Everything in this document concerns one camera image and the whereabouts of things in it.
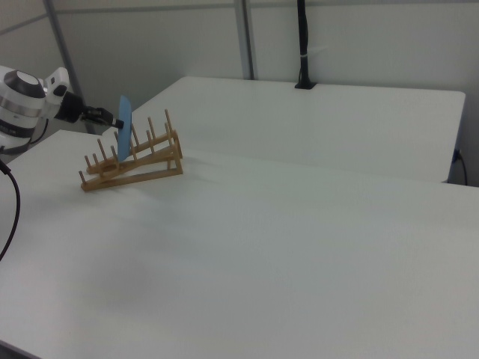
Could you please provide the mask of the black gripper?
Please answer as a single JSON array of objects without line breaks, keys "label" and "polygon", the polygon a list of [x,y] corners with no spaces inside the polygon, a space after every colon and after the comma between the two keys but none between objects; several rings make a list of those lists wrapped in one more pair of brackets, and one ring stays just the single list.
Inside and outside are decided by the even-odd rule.
[{"label": "black gripper", "polygon": [[100,126],[122,129],[124,122],[113,118],[113,114],[104,108],[87,107],[80,96],[67,91],[61,101],[55,119],[68,123],[83,120]]}]

